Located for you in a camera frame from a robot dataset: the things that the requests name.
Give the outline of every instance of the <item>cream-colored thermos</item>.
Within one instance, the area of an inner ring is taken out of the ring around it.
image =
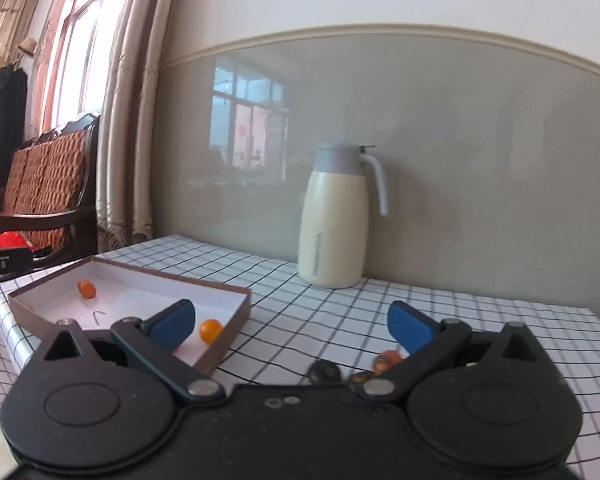
[[[363,164],[375,173],[380,214],[388,215],[384,173],[365,146],[321,144],[304,198],[298,268],[314,285],[345,288],[362,278],[369,231],[369,194]]]

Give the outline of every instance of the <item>thermos handle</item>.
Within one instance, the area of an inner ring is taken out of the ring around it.
[[[362,153],[360,155],[360,159],[362,159],[362,162],[369,164],[373,168],[373,173],[375,174],[375,185],[378,189],[378,202],[380,202],[380,215],[388,216],[389,195],[386,190],[386,180],[384,178],[384,171],[382,171],[382,165],[374,156],[366,155],[366,153]]]

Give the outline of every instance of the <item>gray thermos lid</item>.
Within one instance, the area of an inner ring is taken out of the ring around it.
[[[360,146],[350,142],[319,144],[315,148],[313,171],[346,175],[364,174],[362,160],[360,160]]]

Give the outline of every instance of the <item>table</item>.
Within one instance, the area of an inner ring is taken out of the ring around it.
[[[366,370],[373,357],[404,350],[386,328],[388,307],[407,301],[436,320],[458,317],[477,330],[499,332],[524,321],[553,359],[584,412],[580,437],[568,457],[586,480],[600,480],[600,320],[590,310],[502,300],[363,279],[351,288],[307,285],[295,264],[170,236],[102,255],[118,262],[249,287],[251,316],[213,378],[234,384],[297,384],[316,358],[344,374]],[[13,319],[6,295],[55,269],[0,285],[0,404],[37,347]]]

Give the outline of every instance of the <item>cardboard box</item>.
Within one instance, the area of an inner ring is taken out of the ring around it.
[[[79,280],[90,280],[96,286],[95,298],[81,297]],[[83,330],[103,330],[123,317],[147,319],[183,298],[195,306],[195,330],[174,355],[201,373],[211,375],[249,318],[248,288],[90,256],[8,295],[16,322],[39,338],[59,319],[75,319]],[[205,319],[217,319],[224,326],[209,346],[198,335],[200,323]]]

